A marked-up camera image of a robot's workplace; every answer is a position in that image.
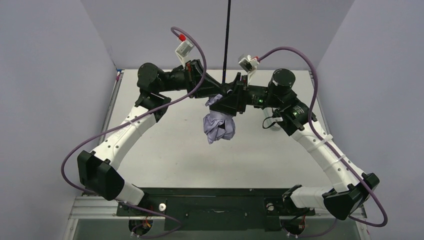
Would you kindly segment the lilac black umbrella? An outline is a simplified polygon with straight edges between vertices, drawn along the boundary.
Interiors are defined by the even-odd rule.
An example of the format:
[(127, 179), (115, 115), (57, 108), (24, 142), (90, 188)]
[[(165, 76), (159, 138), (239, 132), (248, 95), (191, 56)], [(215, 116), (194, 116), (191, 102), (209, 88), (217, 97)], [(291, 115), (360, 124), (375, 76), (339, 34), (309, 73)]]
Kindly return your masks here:
[[(222, 65), (222, 84), (226, 83), (227, 76), (231, 6), (232, 1), (228, 0), (225, 26), (224, 57)], [(210, 110), (209, 113), (203, 118), (203, 132), (206, 134), (209, 144), (212, 144), (221, 139), (231, 140), (235, 135), (235, 122), (233, 117), (228, 114)]]

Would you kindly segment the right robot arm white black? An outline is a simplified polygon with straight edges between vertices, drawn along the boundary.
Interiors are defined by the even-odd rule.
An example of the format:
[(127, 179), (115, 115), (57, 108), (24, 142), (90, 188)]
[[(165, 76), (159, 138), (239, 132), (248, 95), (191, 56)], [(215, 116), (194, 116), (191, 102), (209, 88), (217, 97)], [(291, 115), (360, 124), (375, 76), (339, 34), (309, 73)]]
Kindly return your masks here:
[(380, 180), (350, 161), (334, 143), (312, 108), (293, 90), (296, 75), (288, 69), (275, 70), (267, 86), (248, 84), (249, 76), (238, 74), (233, 82), (220, 84), (207, 100), (210, 113), (204, 118), (204, 132), (209, 142), (230, 139), (235, 133), (233, 118), (247, 106), (272, 109), (273, 124), (298, 142), (315, 160), (331, 185), (306, 187), (296, 185), (282, 195), (289, 211), (323, 209), (335, 218), (351, 218), (367, 199), (373, 198)]

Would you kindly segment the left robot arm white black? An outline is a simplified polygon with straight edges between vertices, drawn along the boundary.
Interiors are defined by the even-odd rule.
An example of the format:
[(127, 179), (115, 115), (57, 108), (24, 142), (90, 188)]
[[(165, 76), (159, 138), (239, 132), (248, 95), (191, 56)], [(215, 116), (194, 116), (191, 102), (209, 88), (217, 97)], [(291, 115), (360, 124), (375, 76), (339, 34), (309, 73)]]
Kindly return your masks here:
[(194, 98), (212, 97), (225, 92), (221, 83), (206, 73), (200, 60), (189, 60), (171, 71), (153, 63), (142, 64), (137, 72), (139, 97), (121, 123), (104, 142), (77, 156), (80, 182), (104, 199), (138, 205), (145, 193), (125, 181), (118, 169), (140, 137), (166, 114), (171, 98), (164, 92), (194, 91)]

